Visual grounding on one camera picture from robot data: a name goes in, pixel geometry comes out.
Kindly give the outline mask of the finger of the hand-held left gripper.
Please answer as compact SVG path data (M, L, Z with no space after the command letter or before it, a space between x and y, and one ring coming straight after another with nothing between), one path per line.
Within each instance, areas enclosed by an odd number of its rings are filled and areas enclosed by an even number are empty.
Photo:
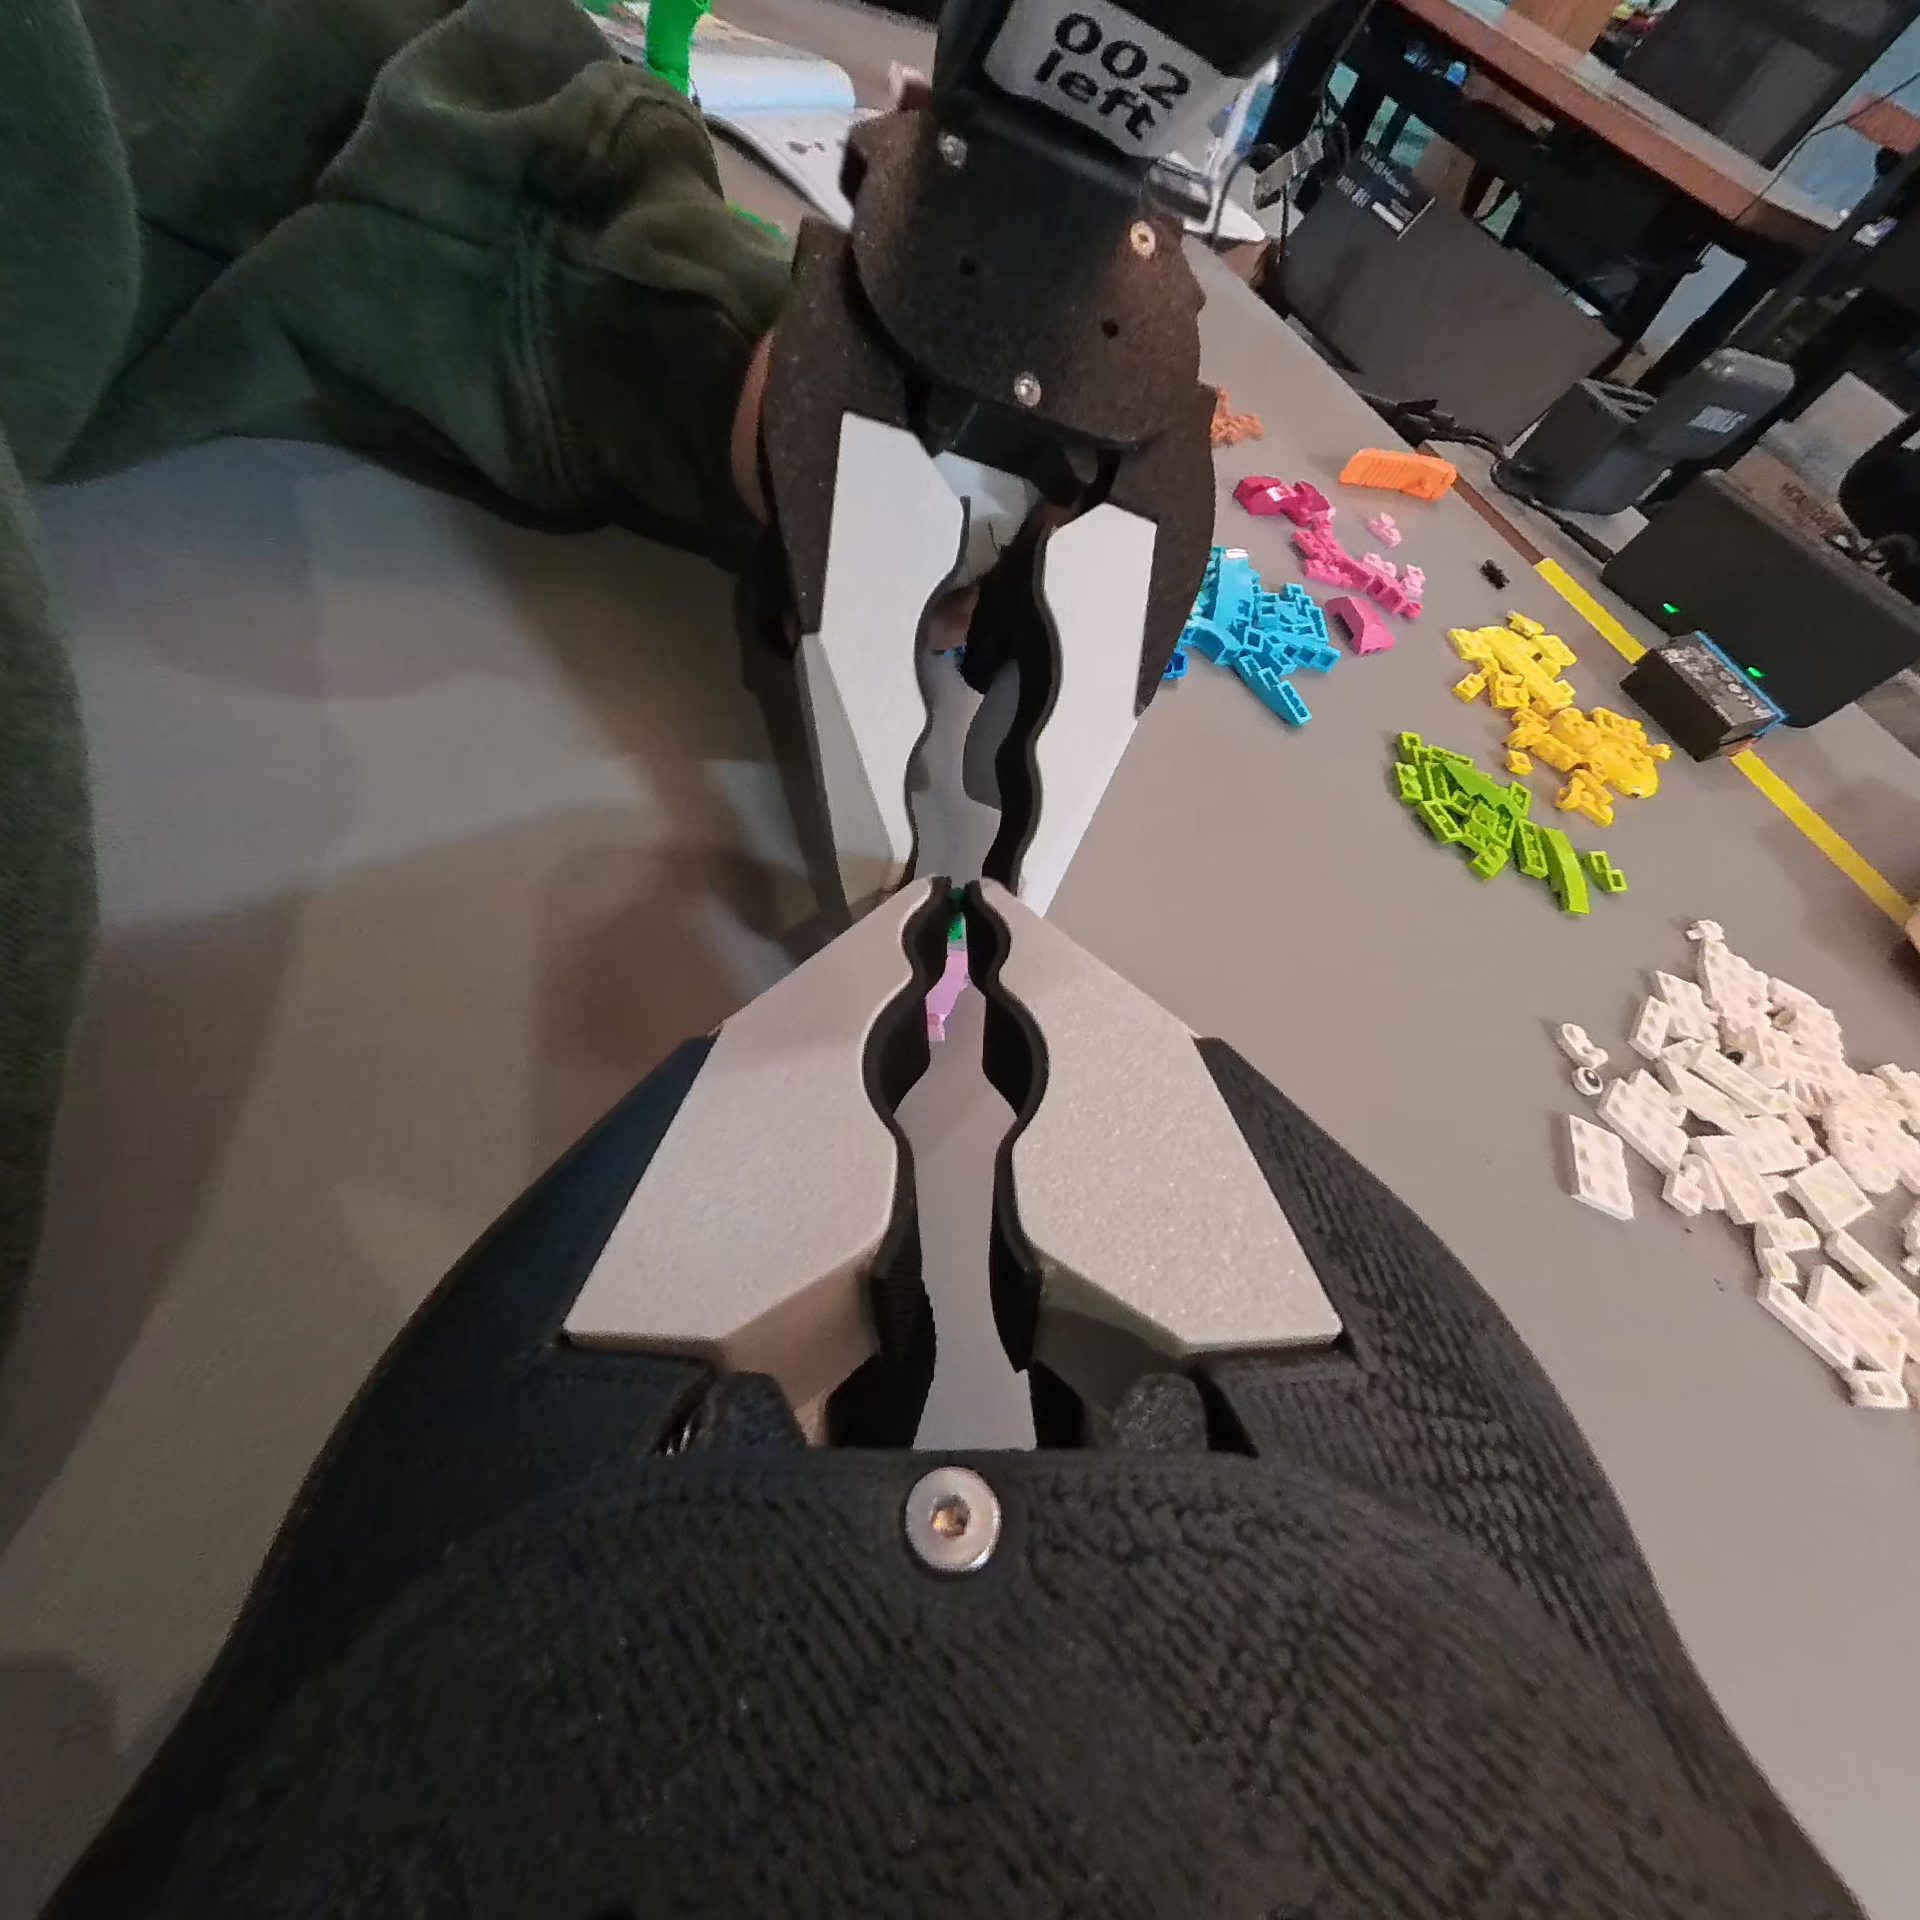
M969 540L969 508L904 428L846 417L824 603L801 640L801 707L832 879L858 922L909 881L907 798L928 731L921 635Z
M981 872L1045 918L1104 803L1138 720L1138 668L1157 526L1104 504L1049 532L1038 627L1011 694L992 694L998 825Z

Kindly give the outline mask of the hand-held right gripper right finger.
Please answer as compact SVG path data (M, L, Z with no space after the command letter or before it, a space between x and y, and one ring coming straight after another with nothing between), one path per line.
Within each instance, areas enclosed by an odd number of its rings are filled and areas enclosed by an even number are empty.
M968 890L1003 1348L1086 1414L1136 1382L1323 1353L1338 1310L1184 1019L994 881Z

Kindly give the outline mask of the person's left forearm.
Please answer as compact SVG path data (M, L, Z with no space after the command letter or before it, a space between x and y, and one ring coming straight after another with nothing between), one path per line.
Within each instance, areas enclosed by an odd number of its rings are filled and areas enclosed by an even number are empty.
M574 6L5 6L5 447L32 487L322 442L725 553L788 251Z

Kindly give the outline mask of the pile of cyan lego pieces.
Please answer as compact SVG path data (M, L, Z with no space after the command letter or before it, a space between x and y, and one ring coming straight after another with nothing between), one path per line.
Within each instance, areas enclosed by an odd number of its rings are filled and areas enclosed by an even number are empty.
M1331 672L1340 652L1328 617L1305 588L1268 591L1246 551L1213 545L1162 681L1184 681L1193 658L1233 672L1261 708L1285 727L1302 730L1313 708L1298 678Z

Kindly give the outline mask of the pile of lime lego pieces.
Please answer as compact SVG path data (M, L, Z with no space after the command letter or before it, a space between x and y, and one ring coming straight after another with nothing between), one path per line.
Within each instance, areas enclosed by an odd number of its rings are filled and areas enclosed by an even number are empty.
M1468 755L1398 731L1389 782L1430 842L1451 849L1480 881L1522 876L1577 919L1590 915L1594 900L1628 894L1628 876L1605 850L1582 850L1569 832L1534 819L1522 782L1497 782Z

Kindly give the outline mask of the lego flower build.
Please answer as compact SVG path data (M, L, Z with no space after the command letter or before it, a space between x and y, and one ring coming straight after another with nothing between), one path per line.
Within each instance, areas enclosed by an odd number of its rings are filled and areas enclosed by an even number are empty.
M608 43L613 58L633 65L691 102L693 48L709 19L709 3L576 3Z

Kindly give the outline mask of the pile of yellow lego pieces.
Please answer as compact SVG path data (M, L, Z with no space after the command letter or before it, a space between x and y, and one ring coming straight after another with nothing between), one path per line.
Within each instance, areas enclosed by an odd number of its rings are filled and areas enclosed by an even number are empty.
M1454 696L1505 722L1502 766L1514 778L1552 778L1552 808L1595 827L1617 820L1622 801L1653 801L1673 747L1643 722L1579 704L1573 649L1539 620L1509 612L1496 625L1449 628L1460 662Z

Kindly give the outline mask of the person's left hand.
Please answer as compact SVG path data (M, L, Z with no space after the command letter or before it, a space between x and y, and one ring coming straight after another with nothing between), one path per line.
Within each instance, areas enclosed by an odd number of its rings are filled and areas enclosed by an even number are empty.
M773 366L776 335L763 335L747 362L729 428L729 471L750 518L771 523L773 508L762 471L762 409Z

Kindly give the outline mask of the instruction booklet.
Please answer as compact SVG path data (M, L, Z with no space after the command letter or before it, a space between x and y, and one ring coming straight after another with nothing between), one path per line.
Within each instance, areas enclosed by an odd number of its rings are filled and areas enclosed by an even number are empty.
M694 42L689 75L709 130L763 163L825 220L850 226L849 142L890 105L860 105L840 65L760 39Z

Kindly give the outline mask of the black case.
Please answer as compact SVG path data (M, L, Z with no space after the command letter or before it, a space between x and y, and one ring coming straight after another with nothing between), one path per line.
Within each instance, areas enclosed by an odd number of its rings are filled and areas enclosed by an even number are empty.
M1280 302L1358 384L1516 442L1617 336L1524 255L1366 151L1292 220Z

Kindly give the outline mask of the grey device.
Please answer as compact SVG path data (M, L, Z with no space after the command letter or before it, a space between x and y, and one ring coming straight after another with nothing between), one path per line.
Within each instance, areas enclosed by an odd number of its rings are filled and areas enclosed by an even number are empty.
M1721 347L1665 393L1584 378L1493 465L1493 484L1541 512L1614 518L1702 463L1792 393L1792 368Z

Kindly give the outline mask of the blue-labelled black battery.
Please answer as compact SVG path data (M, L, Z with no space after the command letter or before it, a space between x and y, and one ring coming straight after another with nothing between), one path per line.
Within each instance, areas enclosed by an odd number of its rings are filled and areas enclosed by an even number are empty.
M1729 759L1786 724L1760 679L1700 632L1649 648L1618 694L1691 761Z

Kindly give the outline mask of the wooden side table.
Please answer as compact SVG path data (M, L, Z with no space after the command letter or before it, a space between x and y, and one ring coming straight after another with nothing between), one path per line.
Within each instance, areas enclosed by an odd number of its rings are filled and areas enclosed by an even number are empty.
M1715 246L1729 251L1737 242L1758 242L1786 249L1787 257L1809 257L1843 228L1840 212L1512 7L1398 3L1398 12L1530 110L1594 136L1670 198L1697 209Z

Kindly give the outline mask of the black power box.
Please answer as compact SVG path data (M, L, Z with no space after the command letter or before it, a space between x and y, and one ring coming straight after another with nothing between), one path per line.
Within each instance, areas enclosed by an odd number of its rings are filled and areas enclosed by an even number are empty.
M1600 569L1666 635L1705 633L1811 730L1918 664L1918 611L1723 471L1705 471Z

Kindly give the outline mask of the yellow tape strip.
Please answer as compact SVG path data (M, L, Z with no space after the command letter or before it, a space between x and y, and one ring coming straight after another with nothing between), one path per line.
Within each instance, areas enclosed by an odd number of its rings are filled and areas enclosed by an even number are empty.
M1569 609L1600 635L1628 666L1638 666L1649 648L1557 560L1537 560L1532 569ZM1888 922L1909 928L1909 900L1834 823L1778 776L1753 747L1726 756L1764 803L1794 827L1843 879L1846 879Z

